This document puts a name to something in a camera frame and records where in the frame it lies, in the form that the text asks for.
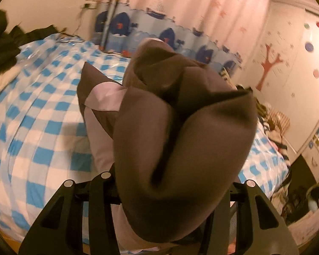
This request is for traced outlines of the pink and brown jacket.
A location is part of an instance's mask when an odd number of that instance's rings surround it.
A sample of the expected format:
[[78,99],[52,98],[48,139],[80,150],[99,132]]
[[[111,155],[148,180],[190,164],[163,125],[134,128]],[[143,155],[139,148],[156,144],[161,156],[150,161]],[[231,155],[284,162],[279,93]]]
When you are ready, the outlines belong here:
[[85,63],[77,96],[97,169],[115,171],[121,204],[112,215],[124,250],[166,248],[196,230],[256,134],[250,91],[157,39],[142,41],[122,83]]

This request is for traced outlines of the pile of clothes at right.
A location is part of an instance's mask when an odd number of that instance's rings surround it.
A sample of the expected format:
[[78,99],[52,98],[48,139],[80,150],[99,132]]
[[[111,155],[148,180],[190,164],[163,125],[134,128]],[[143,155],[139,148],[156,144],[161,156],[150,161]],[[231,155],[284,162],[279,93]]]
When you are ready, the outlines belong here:
[[263,127],[265,135],[273,144],[275,150],[282,155],[284,162],[290,166],[291,161],[288,157],[288,147],[282,138],[282,127],[278,123],[278,119],[269,115],[269,110],[267,107],[261,104],[257,98],[255,98],[255,100],[258,118],[261,126]]

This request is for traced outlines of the blue white checkered bed cover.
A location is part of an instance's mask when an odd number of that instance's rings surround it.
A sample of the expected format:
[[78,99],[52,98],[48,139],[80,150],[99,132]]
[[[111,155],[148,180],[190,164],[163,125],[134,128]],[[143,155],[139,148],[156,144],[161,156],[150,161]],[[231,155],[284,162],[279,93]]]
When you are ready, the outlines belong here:
[[0,92],[0,230],[13,241],[61,183],[98,174],[76,95],[85,63],[121,82],[129,59],[52,35],[22,46],[16,77]]

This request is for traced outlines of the cream quilted coat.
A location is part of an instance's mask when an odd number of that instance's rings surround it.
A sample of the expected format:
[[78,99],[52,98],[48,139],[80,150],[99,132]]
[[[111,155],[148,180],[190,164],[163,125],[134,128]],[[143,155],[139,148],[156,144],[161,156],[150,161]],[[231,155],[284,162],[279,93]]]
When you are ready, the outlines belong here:
[[22,70],[22,64],[16,64],[6,71],[0,72],[0,92],[13,80]]

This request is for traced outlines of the wardrobe with tree sticker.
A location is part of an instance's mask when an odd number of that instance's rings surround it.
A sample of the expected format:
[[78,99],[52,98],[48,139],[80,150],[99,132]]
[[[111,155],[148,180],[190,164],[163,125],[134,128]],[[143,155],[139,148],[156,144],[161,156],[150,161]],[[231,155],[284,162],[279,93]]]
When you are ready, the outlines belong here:
[[319,17],[300,7],[271,3],[239,83],[289,119],[284,137],[300,151],[319,123]]

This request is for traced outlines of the black padded coat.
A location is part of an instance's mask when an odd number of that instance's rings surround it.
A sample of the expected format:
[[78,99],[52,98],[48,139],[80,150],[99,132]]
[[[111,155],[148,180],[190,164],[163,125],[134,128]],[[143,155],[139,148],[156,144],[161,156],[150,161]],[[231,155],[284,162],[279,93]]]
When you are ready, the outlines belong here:
[[58,33],[53,25],[35,29],[28,33],[16,25],[10,33],[6,33],[7,25],[6,12],[0,10],[0,73],[9,70],[16,64],[16,56],[20,53],[21,46]]

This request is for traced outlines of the whale pattern curtain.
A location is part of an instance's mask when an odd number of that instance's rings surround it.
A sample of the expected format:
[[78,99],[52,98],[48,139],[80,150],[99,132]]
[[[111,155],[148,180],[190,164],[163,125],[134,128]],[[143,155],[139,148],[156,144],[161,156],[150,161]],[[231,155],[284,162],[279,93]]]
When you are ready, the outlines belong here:
[[244,66],[270,0],[96,0],[92,42],[131,57],[146,38],[215,70]]

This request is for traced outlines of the white wall power strip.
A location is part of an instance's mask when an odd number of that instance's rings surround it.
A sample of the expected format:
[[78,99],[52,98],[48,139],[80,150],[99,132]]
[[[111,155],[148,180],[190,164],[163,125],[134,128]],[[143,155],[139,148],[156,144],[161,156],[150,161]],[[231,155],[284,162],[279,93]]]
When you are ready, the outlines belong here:
[[103,0],[85,0],[82,9],[96,9]]

